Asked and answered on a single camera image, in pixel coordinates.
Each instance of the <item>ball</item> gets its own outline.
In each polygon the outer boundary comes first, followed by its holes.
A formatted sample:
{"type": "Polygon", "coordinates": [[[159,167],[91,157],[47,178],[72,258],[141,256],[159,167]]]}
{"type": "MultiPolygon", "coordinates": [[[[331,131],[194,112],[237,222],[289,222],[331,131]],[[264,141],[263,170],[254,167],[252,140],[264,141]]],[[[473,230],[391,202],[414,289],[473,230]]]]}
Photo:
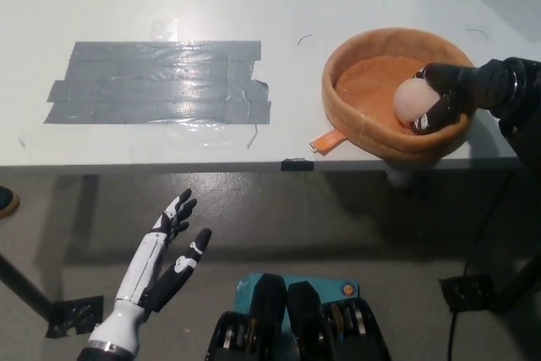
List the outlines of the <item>ball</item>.
{"type": "Polygon", "coordinates": [[[426,80],[407,79],[396,89],[394,108],[396,118],[404,126],[423,116],[438,100],[435,92],[426,80]]]}

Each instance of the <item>gray floor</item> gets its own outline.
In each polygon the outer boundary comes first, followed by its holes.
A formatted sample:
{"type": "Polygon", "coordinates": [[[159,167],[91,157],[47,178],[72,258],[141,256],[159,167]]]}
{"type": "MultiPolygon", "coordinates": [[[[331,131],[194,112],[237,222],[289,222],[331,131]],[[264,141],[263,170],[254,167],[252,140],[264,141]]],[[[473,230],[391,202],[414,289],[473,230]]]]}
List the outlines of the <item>gray floor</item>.
{"type": "MultiPolygon", "coordinates": [[[[445,359],[451,316],[438,279],[456,276],[504,172],[430,172],[415,194],[381,172],[216,173],[2,178],[22,198],[0,221],[0,250],[51,298],[112,299],[141,236],[186,187],[192,227],[211,246],[189,284],[141,331],[139,359],[202,360],[235,281],[251,271],[355,279],[395,360],[445,359]]],[[[489,224],[472,272],[501,286],[541,248],[539,193],[515,178],[489,224]]],[[[46,323],[0,285],[0,360],[75,359],[87,336],[45,340],[46,323]]],[[[456,360],[541,359],[541,300],[505,317],[464,314],[456,360]]]]}

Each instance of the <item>wire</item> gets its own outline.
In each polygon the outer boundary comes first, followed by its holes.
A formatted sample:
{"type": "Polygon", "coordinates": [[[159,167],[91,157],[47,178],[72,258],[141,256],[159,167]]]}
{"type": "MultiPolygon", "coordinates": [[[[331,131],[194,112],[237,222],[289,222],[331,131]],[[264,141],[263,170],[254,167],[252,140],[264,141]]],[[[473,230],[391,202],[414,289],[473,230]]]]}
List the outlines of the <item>wire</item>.
{"type": "MultiPolygon", "coordinates": [[[[501,202],[502,198],[504,197],[504,194],[507,191],[507,188],[509,187],[509,184],[511,183],[511,180],[513,179],[514,174],[515,174],[514,172],[509,172],[507,174],[507,176],[505,177],[504,181],[501,184],[498,194],[496,195],[495,199],[492,201],[492,204],[490,204],[489,209],[484,215],[483,221],[479,225],[479,228],[477,232],[475,233],[475,237],[473,238],[472,249],[470,250],[468,256],[466,257],[466,262],[464,262],[464,270],[462,271],[462,276],[467,275],[467,271],[469,270],[469,267],[472,264],[473,256],[475,255],[475,252],[479,246],[479,243],[481,242],[481,238],[484,235],[484,231],[487,227],[487,224],[489,223],[490,217],[492,217],[494,210],[496,209],[496,207],[498,206],[498,204],[501,202]]],[[[453,342],[455,341],[455,330],[456,330],[457,321],[458,321],[458,312],[453,312],[453,316],[451,318],[451,326],[449,328],[449,341],[447,342],[447,361],[452,361],[452,358],[453,358],[453,342]]]]}

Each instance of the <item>wooden bowl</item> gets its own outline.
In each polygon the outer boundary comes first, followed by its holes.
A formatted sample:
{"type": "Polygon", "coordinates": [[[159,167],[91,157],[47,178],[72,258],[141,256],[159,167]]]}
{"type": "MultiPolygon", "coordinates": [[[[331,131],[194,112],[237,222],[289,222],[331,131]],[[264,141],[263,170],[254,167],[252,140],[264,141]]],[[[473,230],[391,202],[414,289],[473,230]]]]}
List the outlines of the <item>wooden bowl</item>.
{"type": "Polygon", "coordinates": [[[413,29],[364,32],[339,46],[323,70],[323,103],[331,123],[347,138],[387,161],[435,161],[465,139],[474,107],[456,123],[416,135],[396,119],[396,88],[427,63],[473,66],[466,54],[443,38],[413,29]]]}

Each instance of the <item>white robotic hand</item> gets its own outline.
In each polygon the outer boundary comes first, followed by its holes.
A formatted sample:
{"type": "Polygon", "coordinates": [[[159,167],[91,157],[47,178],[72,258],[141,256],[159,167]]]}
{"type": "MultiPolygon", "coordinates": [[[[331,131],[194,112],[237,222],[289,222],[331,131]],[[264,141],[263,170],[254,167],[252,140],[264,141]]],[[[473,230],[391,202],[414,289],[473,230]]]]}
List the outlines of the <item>white robotic hand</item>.
{"type": "Polygon", "coordinates": [[[170,242],[189,226],[185,220],[197,204],[197,200],[189,200],[191,194],[190,189],[180,194],[143,237],[118,289],[113,311],[94,329],[79,361],[135,359],[140,325],[151,312],[159,312],[192,275],[210,241],[208,228],[157,279],[170,242]]]}

